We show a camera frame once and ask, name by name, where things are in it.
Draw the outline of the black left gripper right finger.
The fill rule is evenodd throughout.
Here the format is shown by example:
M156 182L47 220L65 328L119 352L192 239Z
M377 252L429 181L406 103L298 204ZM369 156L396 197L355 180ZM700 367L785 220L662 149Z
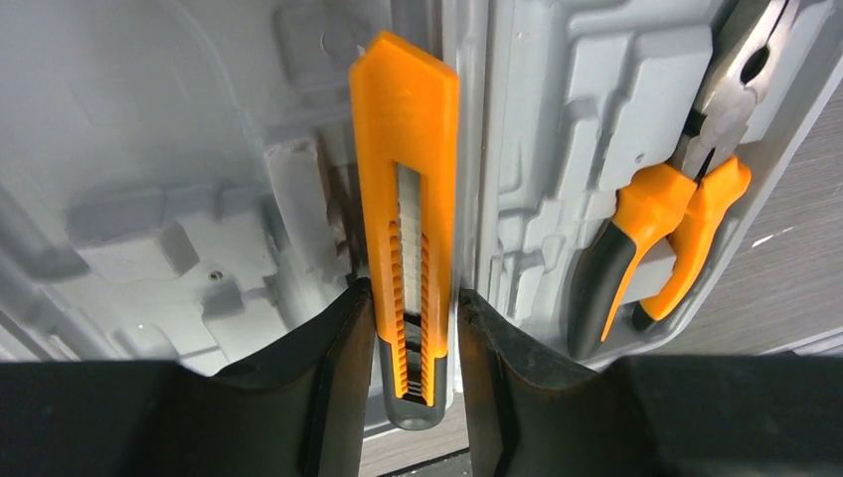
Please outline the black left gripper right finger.
M472 290L458 298L477 476L838 476L836 357L565 358Z

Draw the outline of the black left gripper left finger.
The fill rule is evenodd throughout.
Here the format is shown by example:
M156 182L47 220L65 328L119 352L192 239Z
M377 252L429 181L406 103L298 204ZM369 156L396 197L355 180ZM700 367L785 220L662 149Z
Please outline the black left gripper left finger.
M354 476L374 351L368 279L205 377L169 361L6 363L5 476Z

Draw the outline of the orange black pliers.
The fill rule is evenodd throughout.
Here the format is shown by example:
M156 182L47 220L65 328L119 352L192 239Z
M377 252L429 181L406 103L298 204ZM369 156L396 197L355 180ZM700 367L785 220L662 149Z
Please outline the orange black pliers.
M667 318L700 275L726 212L752 172L735 150L765 99L799 9L797 1L740 1L718 32L683 126L666 162L636 172L575 272L568 351L576 360L606 340L642 258L662 239L676 254L661 290L636 303L639 332Z

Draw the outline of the grey plastic tool case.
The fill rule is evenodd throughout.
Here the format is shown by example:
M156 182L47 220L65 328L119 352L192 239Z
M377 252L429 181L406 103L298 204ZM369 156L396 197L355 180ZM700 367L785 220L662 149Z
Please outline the grey plastic tool case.
M5 1L1 359L203 375L367 273L348 71L461 79L455 265L564 350L575 262L672 152L733 1Z

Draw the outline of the orange utility knife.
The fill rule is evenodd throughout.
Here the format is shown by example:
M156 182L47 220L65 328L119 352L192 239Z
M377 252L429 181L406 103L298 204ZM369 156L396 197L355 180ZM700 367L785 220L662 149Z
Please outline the orange utility knife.
M384 31L350 92L387 415L426 430L446 407L459 79Z

